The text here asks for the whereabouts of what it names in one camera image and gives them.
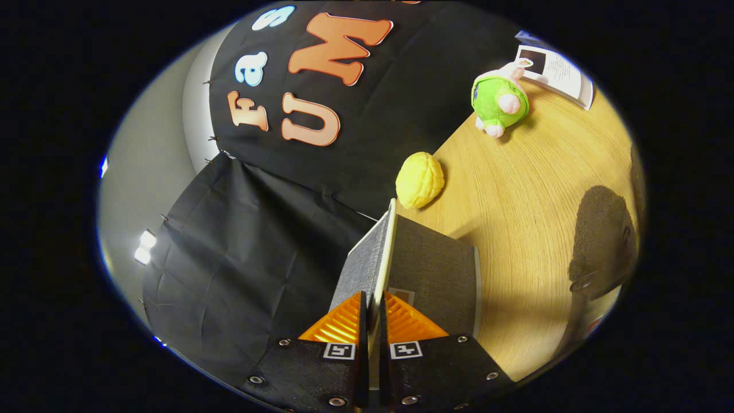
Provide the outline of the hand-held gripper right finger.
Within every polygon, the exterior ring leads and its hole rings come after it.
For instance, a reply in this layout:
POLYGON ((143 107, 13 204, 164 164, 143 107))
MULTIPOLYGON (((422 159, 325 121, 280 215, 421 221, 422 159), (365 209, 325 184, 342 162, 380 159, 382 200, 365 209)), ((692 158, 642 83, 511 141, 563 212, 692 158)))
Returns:
POLYGON ((389 292, 378 314, 378 399, 388 410, 480 411, 516 387, 472 335, 447 333, 389 292))

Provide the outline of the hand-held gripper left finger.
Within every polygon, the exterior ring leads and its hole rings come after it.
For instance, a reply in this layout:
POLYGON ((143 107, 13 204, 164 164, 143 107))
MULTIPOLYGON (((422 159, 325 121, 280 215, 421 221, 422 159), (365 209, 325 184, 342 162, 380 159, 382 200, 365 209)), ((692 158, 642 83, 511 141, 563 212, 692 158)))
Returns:
POLYGON ((367 382, 367 298, 357 292, 299 337, 272 341, 241 389, 275 411, 357 411, 367 382))

